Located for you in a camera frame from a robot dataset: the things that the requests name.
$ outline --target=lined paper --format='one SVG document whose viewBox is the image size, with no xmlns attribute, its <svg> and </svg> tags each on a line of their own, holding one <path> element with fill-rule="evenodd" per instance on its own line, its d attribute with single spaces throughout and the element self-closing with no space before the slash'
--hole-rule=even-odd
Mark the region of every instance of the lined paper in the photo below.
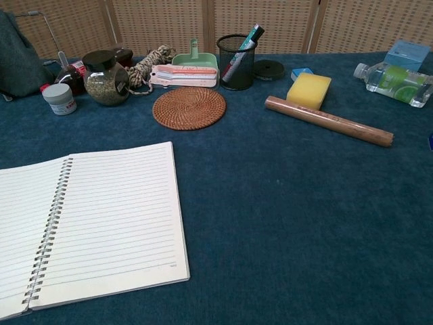
<svg viewBox="0 0 433 325">
<path fill-rule="evenodd" d="M 0 170 L 0 319 L 24 311 L 63 158 Z"/>
<path fill-rule="evenodd" d="M 187 280 L 171 143 L 70 158 L 55 244 L 32 307 Z"/>
</svg>

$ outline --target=dark green bag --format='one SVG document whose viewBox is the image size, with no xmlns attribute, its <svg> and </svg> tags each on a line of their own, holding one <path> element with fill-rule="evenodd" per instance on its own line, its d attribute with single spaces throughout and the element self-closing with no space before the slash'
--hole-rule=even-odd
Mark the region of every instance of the dark green bag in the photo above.
<svg viewBox="0 0 433 325">
<path fill-rule="evenodd" d="M 0 10 L 0 93 L 24 97 L 54 78 L 18 29 L 15 16 Z"/>
</svg>

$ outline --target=green dustpan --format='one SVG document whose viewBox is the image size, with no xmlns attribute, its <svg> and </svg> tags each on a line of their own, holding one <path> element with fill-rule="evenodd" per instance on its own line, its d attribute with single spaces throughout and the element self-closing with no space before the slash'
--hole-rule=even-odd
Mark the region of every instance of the green dustpan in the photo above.
<svg viewBox="0 0 433 325">
<path fill-rule="evenodd" d="M 176 55 L 171 64 L 175 66 L 207 66 L 218 70 L 217 57 L 211 53 L 198 53 L 198 40 L 191 39 L 191 53 Z"/>
</svg>

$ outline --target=woven rattan coaster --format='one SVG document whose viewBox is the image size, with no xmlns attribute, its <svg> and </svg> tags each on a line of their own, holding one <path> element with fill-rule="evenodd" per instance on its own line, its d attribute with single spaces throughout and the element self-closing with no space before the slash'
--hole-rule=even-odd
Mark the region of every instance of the woven rattan coaster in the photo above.
<svg viewBox="0 0 433 325">
<path fill-rule="evenodd" d="M 225 100 L 216 91 L 182 87 L 160 96 L 154 104 L 154 118 L 174 130 L 197 130 L 217 122 L 225 113 Z"/>
</svg>

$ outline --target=yellow sponge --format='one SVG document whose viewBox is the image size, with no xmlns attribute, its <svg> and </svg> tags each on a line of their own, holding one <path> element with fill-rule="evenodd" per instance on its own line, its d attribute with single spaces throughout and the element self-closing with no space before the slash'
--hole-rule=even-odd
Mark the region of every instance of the yellow sponge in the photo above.
<svg viewBox="0 0 433 325">
<path fill-rule="evenodd" d="M 287 93 L 287 101 L 320 110 L 331 78 L 301 72 Z"/>
</svg>

